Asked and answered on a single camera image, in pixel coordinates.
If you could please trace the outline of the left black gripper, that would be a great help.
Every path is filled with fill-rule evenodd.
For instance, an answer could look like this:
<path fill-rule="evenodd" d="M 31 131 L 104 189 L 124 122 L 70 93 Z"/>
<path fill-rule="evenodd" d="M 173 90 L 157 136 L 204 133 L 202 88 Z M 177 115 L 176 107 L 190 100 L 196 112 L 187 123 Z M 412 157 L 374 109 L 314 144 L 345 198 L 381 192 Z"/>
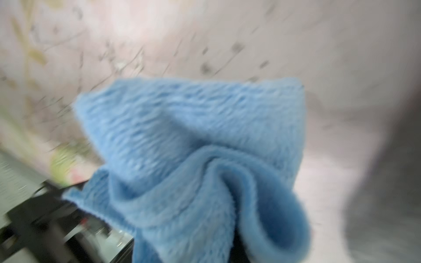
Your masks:
<path fill-rule="evenodd" d="M 62 199 L 66 188 L 48 181 L 6 213 L 1 262 L 26 253 L 31 263 L 130 263 L 134 241 Z"/>

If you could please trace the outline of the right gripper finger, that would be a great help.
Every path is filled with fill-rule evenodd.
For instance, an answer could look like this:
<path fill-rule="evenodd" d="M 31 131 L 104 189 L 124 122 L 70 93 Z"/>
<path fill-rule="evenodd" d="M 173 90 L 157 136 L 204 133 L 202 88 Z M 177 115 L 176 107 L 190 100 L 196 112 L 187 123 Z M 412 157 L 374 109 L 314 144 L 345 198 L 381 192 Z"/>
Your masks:
<path fill-rule="evenodd" d="M 234 240 L 230 251 L 230 263 L 250 263 L 238 230 L 235 230 Z"/>

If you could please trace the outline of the blue microfiber cloth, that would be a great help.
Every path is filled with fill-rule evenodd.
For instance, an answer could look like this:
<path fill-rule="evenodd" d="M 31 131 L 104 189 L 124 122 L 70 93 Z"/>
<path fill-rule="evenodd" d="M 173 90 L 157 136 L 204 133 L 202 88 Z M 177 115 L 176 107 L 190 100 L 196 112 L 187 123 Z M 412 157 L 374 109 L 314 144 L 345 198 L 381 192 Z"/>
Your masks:
<path fill-rule="evenodd" d="M 117 80 L 74 111 L 104 165 L 63 198 L 133 236 L 135 263 L 226 263 L 236 234 L 254 263 L 307 256 L 300 81 Z"/>

